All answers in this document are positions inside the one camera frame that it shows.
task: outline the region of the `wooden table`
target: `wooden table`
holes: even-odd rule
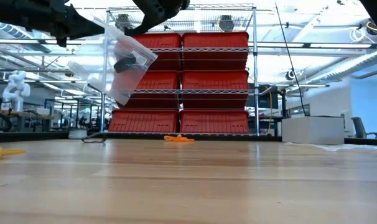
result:
[[[377,223],[377,153],[278,142],[37,141],[0,161],[0,223]]]
[[[37,119],[38,117],[30,112],[23,112],[23,111],[12,111],[9,113],[8,110],[0,110],[0,113],[8,116],[10,118],[17,118],[17,130],[18,132],[23,132],[25,128],[25,121],[27,118],[30,119]],[[40,115],[39,119],[44,120],[44,130],[50,131],[50,122],[54,119],[54,116],[52,115]]]

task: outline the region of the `clear plastic bag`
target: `clear plastic bag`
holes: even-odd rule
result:
[[[75,77],[125,105],[157,55],[117,28],[97,18],[93,22],[105,28],[107,38],[98,35],[86,39],[77,53],[85,58],[70,61],[68,67]]]

